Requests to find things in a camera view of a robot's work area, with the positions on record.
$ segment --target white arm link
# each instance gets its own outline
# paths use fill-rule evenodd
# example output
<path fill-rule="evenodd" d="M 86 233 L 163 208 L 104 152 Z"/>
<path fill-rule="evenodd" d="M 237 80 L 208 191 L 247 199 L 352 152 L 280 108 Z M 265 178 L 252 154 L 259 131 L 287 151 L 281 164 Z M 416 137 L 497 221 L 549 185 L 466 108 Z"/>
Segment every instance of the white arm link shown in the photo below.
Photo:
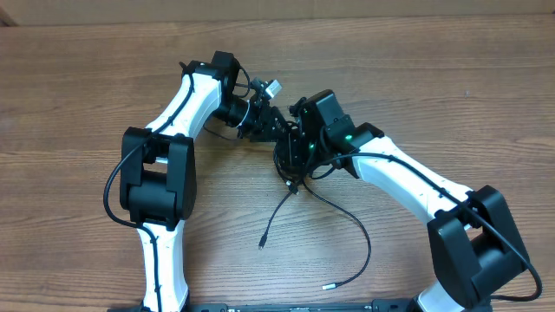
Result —
<path fill-rule="evenodd" d="M 360 148 L 361 153 L 381 153 L 393 155 L 404 160 L 411 166 L 422 172 L 440 187 L 445 188 L 458 200 L 464 201 L 468 198 L 466 193 L 472 191 L 469 187 L 456 184 L 439 174 L 432 172 L 421 163 L 403 153 L 387 136 L 375 138 Z M 391 195 L 396 201 L 409 209 L 424 224 L 434 219 L 438 210 L 449 211 L 455 204 L 440 196 L 440 194 L 414 173 L 401 164 L 387 159 L 371 157 L 354 157 L 353 165 L 356 174 L 373 185 L 380 187 Z"/>
<path fill-rule="evenodd" d="M 161 132 L 162 134 L 174 136 L 181 133 L 196 140 L 202 125 L 205 124 L 210 114 L 218 108 L 222 95 L 221 82 L 209 75 L 202 74 L 193 74 L 193 81 L 194 92 L 191 94 L 191 98 L 173 121 L 173 124 L 164 129 Z M 185 99 L 187 92 L 189 92 L 189 84 L 189 75 L 184 75 L 181 80 L 180 91 L 166 107 L 166 110 L 155 121 L 149 123 L 147 128 L 155 130 L 167 121 Z"/>
<path fill-rule="evenodd" d="M 158 247 L 158 278 L 162 311 L 180 312 L 187 299 L 189 288 L 183 274 L 183 229 L 185 221 L 177 223 L 175 230 L 167 231 L 166 226 L 144 223 L 156 238 Z M 142 242 L 145 258 L 145 274 L 147 276 L 147 292 L 143 304 L 152 311 L 158 311 L 158 297 L 154 291 L 154 258 L 153 245 L 146 232 L 137 230 Z"/>

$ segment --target black cable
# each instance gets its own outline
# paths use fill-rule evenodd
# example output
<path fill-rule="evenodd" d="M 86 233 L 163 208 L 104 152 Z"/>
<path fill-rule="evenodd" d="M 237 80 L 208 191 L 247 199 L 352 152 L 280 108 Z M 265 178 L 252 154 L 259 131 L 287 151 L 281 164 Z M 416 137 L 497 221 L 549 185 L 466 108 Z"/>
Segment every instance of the black cable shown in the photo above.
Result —
<path fill-rule="evenodd" d="M 266 226 L 266 231 L 264 232 L 264 235 L 260 238 L 260 242 L 258 243 L 258 248 L 260 250 L 264 248 L 264 245 L 266 244 L 266 240 L 268 239 L 268 231 L 270 230 L 271 221 L 276 216 L 276 213 L 278 213 L 279 208 L 281 208 L 281 206 L 285 203 L 287 198 L 291 196 L 291 194 L 292 194 L 291 191 L 287 192 L 287 195 L 285 195 L 284 199 L 282 199 L 281 202 L 279 202 L 279 205 L 277 205 L 276 209 L 274 210 L 274 213 L 271 214 L 270 220 L 268 220 L 268 226 Z"/>
<path fill-rule="evenodd" d="M 215 132 L 215 131 L 213 131 L 213 130 L 208 129 L 208 128 L 206 127 L 206 125 L 202 125 L 202 128 L 205 129 L 205 131 L 207 131 L 208 133 L 213 134 L 213 135 L 215 135 L 215 136 L 217 136 L 217 137 L 219 137 L 219 138 L 221 138 L 221 139 L 228 140 L 228 141 L 238 140 L 238 138 L 235 138 L 235 139 L 226 138 L 225 136 L 223 136 L 223 135 L 221 135 L 221 134 L 219 134 L 219 133 L 217 133 L 217 132 Z"/>
<path fill-rule="evenodd" d="M 315 146 L 311 149 L 309 158 L 307 159 L 306 164 L 303 166 L 303 168 L 301 168 L 301 172 L 300 172 L 300 175 L 299 175 L 299 180 L 298 180 L 296 183 L 292 183 L 292 182 L 291 182 L 292 179 L 290 179 L 289 177 L 286 177 L 286 176 L 281 172 L 281 169 L 279 168 L 279 165 L 278 165 L 278 156 L 277 156 L 277 154 L 276 154 L 276 148 L 274 147 L 274 154 L 273 154 L 274 165 L 276 166 L 277 173 L 278 173 L 279 176 L 282 178 L 282 180 L 283 180 L 284 182 L 286 182 L 286 184 L 287 184 L 287 186 L 289 187 L 289 190 L 290 190 L 290 191 L 289 191 L 289 193 L 287 193 L 287 195 L 286 195 L 285 198 L 282 200 L 282 202 L 279 203 L 279 205 L 276 207 L 276 210 L 275 210 L 275 211 L 273 212 L 273 214 L 271 215 L 270 220 L 268 221 L 268 226 L 266 227 L 266 231 L 264 232 L 264 235 L 260 238 L 260 242 L 258 243 L 258 248 L 259 248 L 260 250 L 264 248 L 264 245 L 266 244 L 266 240 L 268 239 L 268 231 L 269 231 L 269 229 L 270 229 L 271 221 L 273 220 L 274 216 L 276 215 L 276 213 L 278 212 L 278 210 L 279 210 L 279 208 L 282 206 L 282 204 L 285 202 L 285 200 L 287 200 L 287 198 L 289 198 L 289 196 L 294 192 L 294 191 L 292 191 L 292 189 L 293 189 L 293 190 L 297 190 L 297 187 L 298 187 L 299 185 L 302 184 L 302 185 L 304 186 L 304 188 L 305 188 L 310 194 L 312 194 L 314 197 L 318 198 L 319 200 L 322 200 L 324 203 L 326 203 L 326 204 L 328 204 L 328 205 L 331 205 L 332 207 L 338 209 L 339 211 L 345 213 L 347 216 L 349 216 L 350 218 L 352 218 L 352 219 L 355 221 L 355 223 L 357 223 L 358 226 L 361 228 L 362 233 L 363 233 L 364 236 L 366 237 L 366 241 L 367 241 L 367 243 L 368 243 L 368 255 L 366 256 L 366 262 L 364 263 L 363 267 L 362 267 L 354 276 L 348 278 L 348 279 L 345 280 L 345 281 L 337 282 L 337 283 L 331 283 L 331 284 L 328 284 L 328 285 L 324 285 L 324 286 L 322 287 L 322 289 L 326 290 L 326 289 L 335 289 L 335 288 L 340 287 L 340 286 L 342 286 L 342 285 L 344 285 L 344 284 L 346 284 L 346 283 L 350 283 L 350 282 L 352 282 L 353 280 L 355 280 L 357 277 L 359 277 L 359 276 L 366 270 L 366 268 L 368 267 L 368 264 L 369 264 L 369 262 L 370 262 L 370 255 L 371 255 L 371 253 L 372 253 L 372 245 L 371 245 L 371 243 L 370 243 L 370 236 L 368 235 L 368 232 L 366 231 L 366 228 L 364 227 L 364 224 L 362 224 L 362 222 L 361 222 L 357 217 L 355 217 L 352 213 L 350 213 L 350 212 L 344 210 L 344 209 L 341 208 L 340 206 L 338 206 L 338 205 L 336 205 L 336 204 L 330 202 L 329 200 L 327 200 L 327 199 L 325 199 L 325 198 L 322 198 L 320 195 L 318 195 L 318 194 L 316 194 L 315 192 L 313 192 L 313 191 L 306 185 L 306 183 L 304 182 L 304 176 L 306 176 L 306 173 L 308 172 L 308 171 L 307 171 L 307 168 L 310 166 L 310 163 L 312 162 L 312 159 L 313 159 L 313 157 L 314 157 L 315 151 L 318 149 L 317 145 L 318 145 L 318 142 L 316 142 L 316 143 L 315 143 Z M 332 167 L 332 168 L 331 168 L 328 172 L 326 172 L 323 176 L 317 177 L 317 178 L 318 178 L 318 179 L 323 179 L 323 178 L 327 177 L 328 175 L 330 175 L 330 174 L 333 172 L 332 169 L 335 169 L 335 168 Z"/>
<path fill-rule="evenodd" d="M 243 66 L 239 65 L 239 69 L 241 69 L 243 71 L 243 74 L 245 74 L 246 85 L 244 85 L 243 83 L 235 83 L 235 86 L 246 88 L 246 93 L 239 96 L 240 98 L 245 98 L 251 92 L 251 77 L 249 77 L 249 74 L 247 74 Z"/>
<path fill-rule="evenodd" d="M 330 174 L 332 174 L 335 170 L 336 170 L 336 168 L 334 168 L 334 167 L 332 166 L 326 173 L 324 173 L 324 174 L 321 175 L 321 176 L 318 176 L 318 177 L 315 177 L 315 178 L 314 178 L 314 177 L 312 177 L 312 175 L 314 174 L 314 172 L 311 172 L 311 173 L 309 174 L 309 177 L 310 177 L 311 179 L 323 179 L 323 178 L 328 177 L 328 176 L 329 176 Z"/>
<path fill-rule="evenodd" d="M 446 198 L 448 198 L 449 200 L 451 200 L 452 202 L 457 204 L 457 206 L 464 209 L 476 222 L 478 222 L 482 227 L 486 228 L 492 235 L 494 235 L 497 239 L 499 239 L 499 241 L 501 241 L 503 244 L 505 244 L 507 247 L 509 247 L 517 255 L 517 257 L 520 258 L 520 261 L 525 265 L 525 267 L 532 274 L 534 282 L 536 283 L 536 291 L 534 291 L 534 293 L 532 295 L 529 295 L 529 296 L 496 295 L 496 296 L 491 296 L 492 299 L 512 301 L 512 302 L 530 302 L 530 301 L 538 299 L 541 296 L 543 285 L 542 285 L 542 282 L 541 282 L 541 278 L 539 277 L 539 273 L 536 271 L 536 269 L 534 268 L 532 263 L 530 261 L 528 261 L 516 249 L 516 247 L 513 246 L 513 244 L 511 244 L 503 235 L 501 235 L 501 233 L 499 233 L 497 230 L 495 230 L 495 228 L 493 228 L 493 226 L 491 224 L 489 224 L 484 218 L 482 218 L 475 211 L 470 209 L 466 204 L 459 201 L 455 196 L 451 195 L 445 188 L 440 187 L 439 185 L 437 185 L 434 181 L 432 181 L 430 178 L 428 178 L 422 172 L 418 171 L 418 169 L 414 168 L 413 166 L 411 166 L 406 161 L 398 159 L 393 155 L 384 155 L 384 154 L 380 154 L 380 153 L 351 153 L 351 154 L 336 156 L 332 159 L 327 159 L 325 161 L 322 161 L 322 162 L 314 165 L 312 167 L 313 169 L 312 168 L 311 169 L 316 170 L 319 166 L 329 165 L 333 161 L 340 160 L 340 159 L 353 158 L 353 157 L 373 157 L 373 158 L 387 159 L 389 161 L 393 161 L 397 164 L 400 164 L 400 165 L 406 167 L 407 169 L 409 169 L 409 171 L 414 173 L 417 177 L 424 180 L 424 182 L 426 182 L 428 185 L 432 186 L 432 188 L 434 188 L 439 194 L 441 194 L 442 196 L 445 196 Z"/>
<path fill-rule="evenodd" d="M 180 62 L 180 65 L 181 65 L 181 67 L 186 68 L 186 67 L 184 67 L 185 64 L 183 64 L 181 62 Z M 159 276 L 158 276 L 158 248 L 156 246 L 156 239 L 157 238 L 154 236 L 152 231 L 150 231 L 148 228 L 144 227 L 142 224 L 136 224 L 136 223 L 133 223 L 133 222 L 124 221 L 124 220 L 116 217 L 112 213 L 112 210 L 110 209 L 110 203 L 109 203 L 108 199 L 109 199 L 110 188 L 112 186 L 112 183 L 114 183 L 114 179 L 117 176 L 118 172 L 121 170 L 121 167 L 123 166 L 123 164 L 125 164 L 125 162 L 131 157 L 131 155 L 136 153 L 146 143 L 148 143 L 148 141 L 150 139 L 152 139 L 154 135 L 159 134 L 165 128 L 167 128 L 169 125 L 171 125 L 173 123 L 173 121 L 175 120 L 175 118 L 177 118 L 177 116 L 180 114 L 180 112 L 183 109 L 183 107 L 185 106 L 185 104 L 191 98 L 191 95 L 194 92 L 194 80 L 193 80 L 193 74 L 192 73 L 188 73 L 188 75 L 189 75 L 189 90 L 187 92 L 187 95 L 186 95 L 185 99 L 180 103 L 180 105 L 175 109 L 175 112 L 166 120 L 166 122 L 162 126 L 160 126 L 158 129 L 151 132 L 140 144 L 138 144 L 136 147 L 134 147 L 131 150 L 131 152 L 129 152 L 123 159 L 120 160 L 120 162 L 114 168 L 114 170 L 112 171 L 112 173 L 108 177 L 108 180 L 106 181 L 106 185 L 104 186 L 104 194 L 103 194 L 103 198 L 102 198 L 102 202 L 104 204 L 104 210 L 106 211 L 107 215 L 112 220 L 114 220 L 118 224 L 142 230 L 142 231 L 146 232 L 146 234 L 150 237 L 150 243 L 153 245 L 153 253 L 154 253 L 154 292 L 156 292 L 156 297 L 157 297 L 157 301 L 158 301 L 158 310 L 160 312 L 162 311 L 162 297 L 161 297 L 161 294 L 160 294 L 160 279 L 159 279 Z"/>
<path fill-rule="evenodd" d="M 358 226 L 361 228 L 362 233 L 364 233 L 364 237 L 366 237 L 366 242 L 368 243 L 368 255 L 366 256 L 366 262 L 364 263 L 364 265 L 362 266 L 362 268 L 356 273 L 354 274 L 352 277 L 342 281 L 342 282 L 335 282 L 335 283 L 330 283 L 328 285 L 325 285 L 322 287 L 322 289 L 327 290 L 327 289 L 335 289 L 339 286 L 342 286 L 346 283 L 350 283 L 352 281 L 354 281 L 357 277 L 359 277 L 368 267 L 368 263 L 370 262 L 370 256 L 372 254 L 372 244 L 370 242 L 370 236 L 368 235 L 368 232 L 366 231 L 366 228 L 364 227 L 364 225 L 362 224 L 362 222 L 355 217 L 355 215 L 353 215 L 352 213 L 344 210 L 343 208 L 341 208 L 340 206 L 330 202 L 329 200 L 321 197 L 320 195 L 316 194 L 315 192 L 313 192 L 304 182 L 304 179 L 302 180 L 303 186 L 306 189 L 306 191 L 308 191 L 310 194 L 312 194 L 312 196 L 314 196 L 315 198 L 318 198 L 320 200 L 322 200 L 324 203 L 338 209 L 339 211 L 341 211 L 342 213 L 346 214 L 347 216 L 349 216 L 350 218 L 352 218 L 356 224 L 358 224 Z"/>

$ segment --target cable connector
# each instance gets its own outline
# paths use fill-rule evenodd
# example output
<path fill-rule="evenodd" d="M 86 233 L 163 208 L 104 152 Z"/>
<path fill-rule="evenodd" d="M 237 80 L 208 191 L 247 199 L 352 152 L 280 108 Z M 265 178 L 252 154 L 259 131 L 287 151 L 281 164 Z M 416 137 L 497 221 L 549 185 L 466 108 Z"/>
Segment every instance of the cable connector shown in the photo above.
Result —
<path fill-rule="evenodd" d="M 322 290 L 330 290 L 330 289 L 336 289 L 336 288 L 337 288 L 337 285 L 335 283 L 322 286 Z"/>
<path fill-rule="evenodd" d="M 266 244 L 266 239 L 268 239 L 268 232 L 264 233 L 264 235 L 260 238 L 260 243 L 258 243 L 258 249 L 262 250 L 264 245 Z"/>
<path fill-rule="evenodd" d="M 292 192 L 293 194 L 298 195 L 298 187 L 295 184 L 293 184 L 293 183 L 291 183 L 291 181 L 287 180 L 285 182 L 285 185 L 287 185 L 287 188 L 289 189 L 289 192 Z"/>

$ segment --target wooden table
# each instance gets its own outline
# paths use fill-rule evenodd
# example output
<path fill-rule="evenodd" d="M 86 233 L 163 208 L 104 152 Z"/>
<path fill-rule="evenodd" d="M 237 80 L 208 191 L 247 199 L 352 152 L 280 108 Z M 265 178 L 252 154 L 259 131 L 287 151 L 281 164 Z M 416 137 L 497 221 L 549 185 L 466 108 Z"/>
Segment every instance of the wooden table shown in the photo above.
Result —
<path fill-rule="evenodd" d="M 144 296 L 140 240 L 109 220 L 106 178 L 129 126 L 144 127 L 180 85 L 178 61 L 235 56 L 279 79 L 282 111 L 336 91 L 404 151 L 472 188 L 501 190 L 555 309 L 555 18 L 480 16 L 155 23 L 0 29 L 0 310 L 103 311 Z M 214 130 L 233 135 L 212 120 Z M 426 229 L 372 185 L 334 173 L 314 189 L 357 215 L 372 239 L 306 192 L 285 195 L 271 145 L 195 143 L 198 197 L 186 225 L 192 302 L 367 302 L 434 280 Z M 112 197 L 117 214 L 117 192 Z M 500 291 L 533 292 L 523 274 Z"/>

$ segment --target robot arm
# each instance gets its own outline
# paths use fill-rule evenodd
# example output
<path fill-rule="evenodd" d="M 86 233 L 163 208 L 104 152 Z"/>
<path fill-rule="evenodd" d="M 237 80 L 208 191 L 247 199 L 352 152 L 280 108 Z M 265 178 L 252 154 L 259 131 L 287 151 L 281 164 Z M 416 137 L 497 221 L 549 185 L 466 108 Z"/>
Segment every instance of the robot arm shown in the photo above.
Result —
<path fill-rule="evenodd" d="M 153 242 L 139 231 L 147 275 L 144 307 L 157 311 L 160 294 L 161 310 L 186 308 L 183 231 L 196 197 L 193 142 L 211 115 L 230 127 L 238 127 L 239 137 L 276 142 L 277 165 L 291 177 L 299 177 L 312 160 L 317 163 L 333 160 L 337 155 L 352 156 L 330 163 L 377 185 L 413 212 L 428 228 L 438 282 L 416 297 L 417 307 L 413 306 L 411 311 L 460 312 L 473 308 L 526 269 L 505 244 L 486 231 L 472 242 L 466 236 L 465 229 L 476 224 L 457 209 L 453 198 L 478 211 L 527 257 L 506 202 L 493 188 L 487 186 L 474 192 L 444 179 L 403 153 L 376 127 L 368 123 L 355 127 L 330 90 L 290 107 L 291 116 L 296 119 L 292 123 L 276 107 L 269 106 L 269 100 L 281 88 L 276 81 L 255 79 L 251 82 L 255 95 L 243 101 L 232 94 L 239 67 L 233 55 L 222 52 L 217 52 L 211 63 L 193 61 L 184 66 L 180 91 L 162 115 L 147 129 L 129 128 L 124 135 L 122 158 L 176 112 L 190 88 L 189 75 L 185 73 L 192 73 L 193 95 L 173 123 L 154 135 L 144 144 L 142 153 L 135 153 L 121 167 L 121 206 L 129 210 L 132 222 L 143 224 L 157 237 Z M 317 143 L 326 147 L 314 155 L 312 149 Z M 402 160 L 451 198 L 399 162 L 356 156 L 357 153 Z M 166 163 L 167 174 L 145 170 L 143 164 L 154 161 Z M 154 280 L 154 257 L 159 261 L 158 286 Z"/>

